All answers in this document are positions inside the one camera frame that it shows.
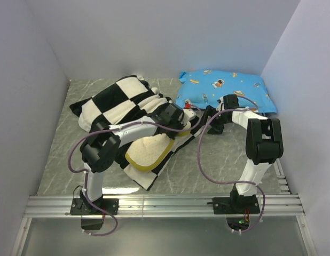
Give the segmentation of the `black white checkered pillowcase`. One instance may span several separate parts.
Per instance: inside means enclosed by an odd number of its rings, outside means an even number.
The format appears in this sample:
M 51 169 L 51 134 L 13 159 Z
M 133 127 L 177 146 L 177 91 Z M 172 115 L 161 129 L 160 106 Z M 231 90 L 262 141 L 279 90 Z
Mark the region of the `black white checkered pillowcase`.
M 135 121 L 148 114 L 156 114 L 161 108 L 170 104 L 171 98 L 158 92 L 157 88 L 150 87 L 148 82 L 136 75 L 123 77 L 105 88 L 96 95 L 75 102 L 69 106 L 74 115 L 78 117 L 79 126 L 92 132 L 94 125 L 103 122 L 107 125 L 117 125 Z M 125 153 L 132 143 L 120 148 L 115 158 L 119 167 L 145 190 L 150 190 L 156 179 L 169 162 L 170 158 L 185 147 L 202 131 L 202 124 L 198 117 L 190 121 L 191 137 L 179 146 L 173 153 L 150 172 L 137 171 L 125 158 Z

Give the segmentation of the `cream yellow pillow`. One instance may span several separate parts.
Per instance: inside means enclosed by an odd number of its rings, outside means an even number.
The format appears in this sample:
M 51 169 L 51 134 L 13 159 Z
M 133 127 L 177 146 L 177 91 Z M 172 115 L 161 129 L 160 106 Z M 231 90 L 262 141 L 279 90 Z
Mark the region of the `cream yellow pillow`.
M 178 133 L 174 139 L 165 133 L 143 137 L 130 145 L 125 153 L 125 158 L 137 171 L 150 172 L 188 140 L 191 135 L 190 131 L 186 131 Z

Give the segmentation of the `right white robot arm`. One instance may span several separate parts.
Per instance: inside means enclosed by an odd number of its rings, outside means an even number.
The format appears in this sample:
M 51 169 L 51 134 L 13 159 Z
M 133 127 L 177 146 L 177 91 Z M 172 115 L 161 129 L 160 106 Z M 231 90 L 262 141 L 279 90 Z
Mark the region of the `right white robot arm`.
M 226 95 L 218 101 L 218 107 L 207 106 L 203 114 L 210 134 L 221 134 L 227 123 L 246 130 L 246 165 L 240 179 L 233 183 L 229 197 L 213 198 L 216 214 L 260 213 L 258 186 L 265 172 L 284 153 L 280 120 L 259 114 L 255 103 L 251 107 L 240 106 L 240 98 Z

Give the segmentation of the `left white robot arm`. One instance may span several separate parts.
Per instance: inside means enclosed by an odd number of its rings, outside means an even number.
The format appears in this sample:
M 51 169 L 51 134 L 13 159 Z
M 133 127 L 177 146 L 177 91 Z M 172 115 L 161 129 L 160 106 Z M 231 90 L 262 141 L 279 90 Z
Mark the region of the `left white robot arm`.
M 88 214 L 105 213 L 102 208 L 103 175 L 114 162 L 119 149 L 143 137 L 165 132 L 174 138 L 196 117 L 191 109 L 181 109 L 170 103 L 157 114 L 149 114 L 135 121 L 118 125 L 98 123 L 94 131 L 79 140 L 70 151 L 68 168 L 73 173 L 84 173 L 80 191 L 82 206 Z

